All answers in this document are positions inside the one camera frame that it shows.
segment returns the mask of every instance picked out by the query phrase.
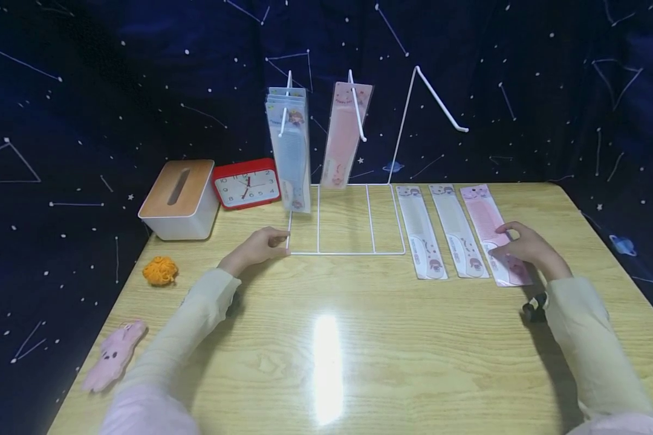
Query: wooden lid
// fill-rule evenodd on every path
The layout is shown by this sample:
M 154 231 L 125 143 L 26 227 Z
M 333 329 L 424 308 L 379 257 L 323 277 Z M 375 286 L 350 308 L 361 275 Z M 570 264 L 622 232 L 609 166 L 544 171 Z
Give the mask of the wooden lid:
M 215 162 L 169 161 L 152 185 L 138 217 L 185 217 L 195 213 Z

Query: clock hand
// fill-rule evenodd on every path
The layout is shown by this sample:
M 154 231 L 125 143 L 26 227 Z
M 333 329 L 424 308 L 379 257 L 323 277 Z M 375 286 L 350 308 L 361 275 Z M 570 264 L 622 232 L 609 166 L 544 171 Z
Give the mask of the clock hand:
M 244 191 L 244 195 L 242 195 L 241 198 L 244 199 L 244 197 L 247 196 L 250 187 L 252 187 L 252 177 L 247 177 L 247 189 Z

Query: blue comb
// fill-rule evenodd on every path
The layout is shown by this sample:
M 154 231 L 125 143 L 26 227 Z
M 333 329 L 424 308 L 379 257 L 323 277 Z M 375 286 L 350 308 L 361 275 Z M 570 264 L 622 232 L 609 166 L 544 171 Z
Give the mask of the blue comb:
M 304 134 L 299 129 L 286 125 L 282 137 L 278 140 L 278 149 L 275 155 L 280 170 L 279 177 L 293 185 L 291 200 L 305 204 L 302 191 L 307 165 Z

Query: wooden table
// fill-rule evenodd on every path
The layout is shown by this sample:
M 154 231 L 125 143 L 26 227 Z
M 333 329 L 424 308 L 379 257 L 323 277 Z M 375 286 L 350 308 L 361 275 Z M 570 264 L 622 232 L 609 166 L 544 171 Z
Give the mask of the wooden table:
M 563 434 L 582 421 L 550 331 L 518 314 L 525 291 L 540 288 L 459 279 L 422 187 L 450 279 L 415 278 L 408 243 L 404 256 L 293 256 L 247 271 L 240 312 L 200 344 L 180 378 L 177 397 L 204 434 Z M 322 251 L 372 250 L 364 189 L 322 191 Z M 551 184 L 490 189 L 505 220 L 537 229 L 593 280 L 653 398 L 653 308 L 580 211 Z M 400 250 L 389 187 L 369 195 L 377 250 Z M 294 218 L 294 251 L 316 247 L 314 217 Z M 287 226 L 280 203 L 221 210 L 204 242 L 153 236 L 50 433 L 96 433 L 111 393 L 80 386 L 103 339 L 144 319 L 140 355 L 203 271 L 264 225 Z M 174 287 L 149 287 L 140 273 L 159 255 L 180 267 Z

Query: pink rabbit toy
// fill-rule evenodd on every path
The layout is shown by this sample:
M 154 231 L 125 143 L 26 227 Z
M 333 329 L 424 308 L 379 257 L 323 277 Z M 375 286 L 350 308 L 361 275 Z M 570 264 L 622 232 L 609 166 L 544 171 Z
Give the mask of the pink rabbit toy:
M 103 341 L 102 354 L 92 367 L 82 384 L 83 391 L 98 393 L 119 379 L 133 356 L 133 349 L 147 331 L 148 325 L 142 320 L 119 328 Z

